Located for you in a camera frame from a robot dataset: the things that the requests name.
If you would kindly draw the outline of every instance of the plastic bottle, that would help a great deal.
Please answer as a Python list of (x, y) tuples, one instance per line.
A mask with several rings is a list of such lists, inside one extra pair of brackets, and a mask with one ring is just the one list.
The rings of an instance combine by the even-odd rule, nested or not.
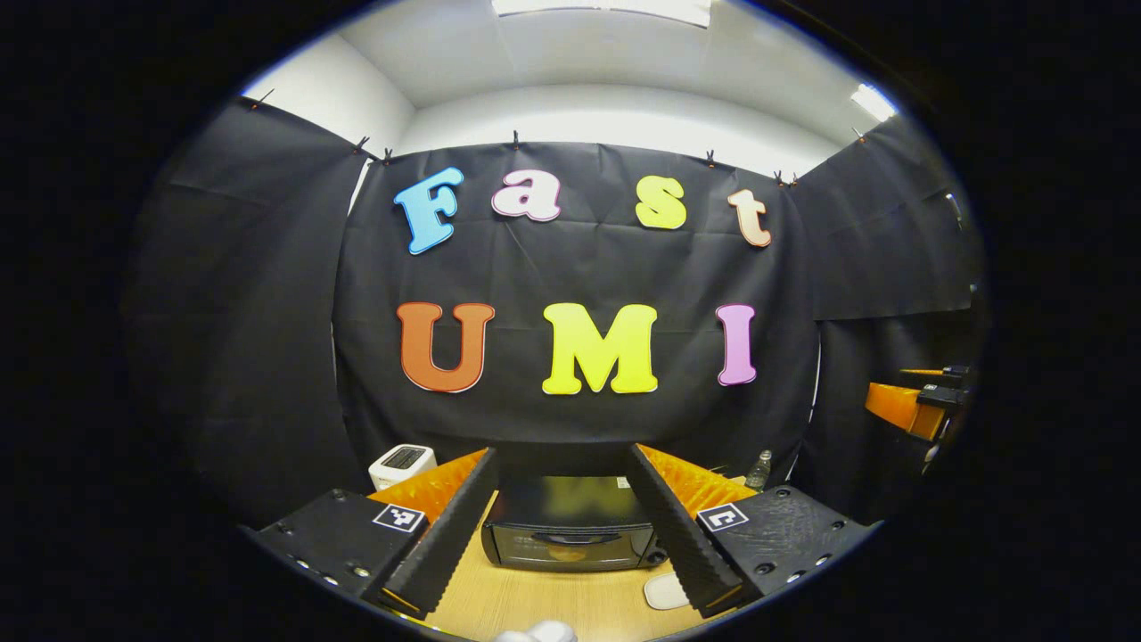
[(760, 460), (753, 464), (753, 468), (748, 470), (748, 474), (745, 476), (745, 486), (758, 493), (763, 493), (764, 482), (769, 480), (769, 473), (771, 472), (772, 452), (762, 450)]

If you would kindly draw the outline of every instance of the black 3d-printed mount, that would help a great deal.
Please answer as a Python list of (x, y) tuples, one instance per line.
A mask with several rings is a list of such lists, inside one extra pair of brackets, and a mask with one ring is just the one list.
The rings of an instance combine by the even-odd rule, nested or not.
[[(729, 506), (743, 519), (718, 528), (710, 518), (725, 514)], [(835, 563), (881, 523), (860, 526), (788, 486), (697, 517), (702, 531), (737, 575), (766, 596)]]
[(702, 617), (756, 596), (714, 550), (637, 446), (630, 447), (626, 480), (654, 525), (658, 542), (669, 552), (681, 590)]
[(334, 489), (260, 531), (243, 528), (285, 563), (338, 591), (359, 598), (379, 591), (428, 528), (427, 520), (398, 530), (377, 523), (390, 505)]
[(365, 599), (420, 619), (434, 611), (499, 481), (499, 460), (495, 449), (488, 448), (428, 535), (385, 583), (385, 590)]

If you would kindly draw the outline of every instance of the white ceiling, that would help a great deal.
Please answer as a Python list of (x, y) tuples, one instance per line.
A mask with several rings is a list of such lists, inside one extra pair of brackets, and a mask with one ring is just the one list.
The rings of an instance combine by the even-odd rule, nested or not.
[(713, 0), (707, 30), (620, 11), (499, 17), (491, 0), (404, 0), (340, 33), (418, 108), (536, 84), (617, 83), (729, 100), (839, 145), (877, 123), (850, 99), (861, 79), (738, 0)]

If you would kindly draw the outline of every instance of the wooden table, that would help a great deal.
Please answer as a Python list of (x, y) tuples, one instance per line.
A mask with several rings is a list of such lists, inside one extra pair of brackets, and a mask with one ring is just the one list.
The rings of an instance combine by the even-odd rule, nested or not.
[(569, 624), (580, 642), (645, 642), (733, 612), (703, 619), (688, 604), (667, 611), (652, 609), (642, 587), (650, 578), (671, 572), (669, 561), (653, 569), (588, 574), (504, 569), (487, 560), (477, 528), (439, 606), (426, 621), (477, 642), (489, 642), (503, 631), (527, 631), (544, 619)]

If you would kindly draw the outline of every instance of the yellow letter m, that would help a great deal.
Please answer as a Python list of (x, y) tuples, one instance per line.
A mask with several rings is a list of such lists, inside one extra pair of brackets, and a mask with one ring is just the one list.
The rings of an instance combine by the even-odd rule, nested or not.
[(575, 360), (594, 392), (606, 385), (615, 361), (618, 374), (610, 382), (610, 390), (623, 395), (657, 390), (657, 379), (649, 361), (649, 328), (657, 318), (653, 307), (624, 306), (614, 316), (605, 340), (590, 312), (577, 302), (549, 304), (543, 317), (555, 327), (551, 377), (543, 382), (547, 395), (577, 395), (582, 390), (582, 382), (574, 376)]

